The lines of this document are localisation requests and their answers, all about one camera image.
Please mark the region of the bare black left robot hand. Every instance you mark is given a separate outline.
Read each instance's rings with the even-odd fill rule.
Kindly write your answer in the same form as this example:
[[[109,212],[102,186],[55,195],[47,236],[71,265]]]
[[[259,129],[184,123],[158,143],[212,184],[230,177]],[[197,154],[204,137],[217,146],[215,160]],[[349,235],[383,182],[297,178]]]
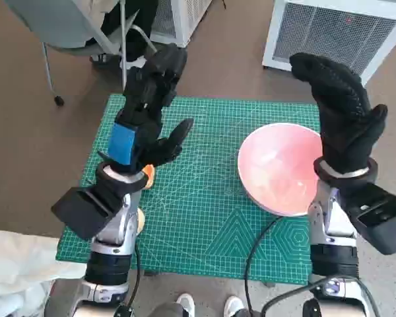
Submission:
[[[187,50],[169,44],[154,53],[141,67],[127,74],[124,107],[117,113],[104,162],[120,174],[136,174],[145,166],[172,162],[193,119],[181,121],[168,137],[160,137],[162,109],[176,97],[176,87],[187,62]]]

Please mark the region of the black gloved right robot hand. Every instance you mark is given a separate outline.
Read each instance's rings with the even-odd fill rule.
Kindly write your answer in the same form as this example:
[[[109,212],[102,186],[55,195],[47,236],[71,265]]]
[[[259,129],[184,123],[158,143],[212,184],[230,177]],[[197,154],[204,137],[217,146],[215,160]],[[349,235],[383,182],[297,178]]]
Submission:
[[[371,107],[360,76],[346,65],[309,53],[290,56],[295,78],[311,86],[319,109],[323,160],[339,174],[369,167],[388,107]]]

